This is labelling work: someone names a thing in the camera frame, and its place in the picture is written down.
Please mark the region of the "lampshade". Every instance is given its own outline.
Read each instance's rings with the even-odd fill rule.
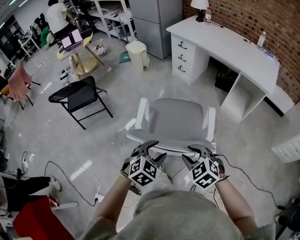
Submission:
[[[200,10],[206,10],[209,7],[209,1],[208,0],[192,0],[191,7],[200,9]]]

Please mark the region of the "table lamp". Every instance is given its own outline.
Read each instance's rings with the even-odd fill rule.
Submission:
[[[209,1],[208,0],[192,0],[191,7],[199,9],[199,15],[195,20],[197,22],[204,22],[205,19],[204,19],[202,10],[206,10],[209,7]]]

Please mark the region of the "fiducial marker cube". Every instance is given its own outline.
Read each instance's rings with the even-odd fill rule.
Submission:
[[[143,156],[130,163],[129,179],[141,186],[150,184],[162,171]]]
[[[187,176],[193,184],[205,190],[220,179],[218,170],[219,164],[213,162],[208,157],[201,157],[200,161],[200,164],[189,171]]]

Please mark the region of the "refrigerator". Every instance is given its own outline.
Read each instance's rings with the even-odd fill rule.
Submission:
[[[166,29],[182,21],[182,0],[128,0],[137,38],[147,52],[163,60],[171,54]]]

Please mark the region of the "white trash bin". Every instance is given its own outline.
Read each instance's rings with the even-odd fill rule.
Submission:
[[[147,47],[140,41],[133,41],[125,46],[128,51],[130,60],[134,70],[138,73],[144,71],[144,67],[149,67],[149,58],[147,55]]]

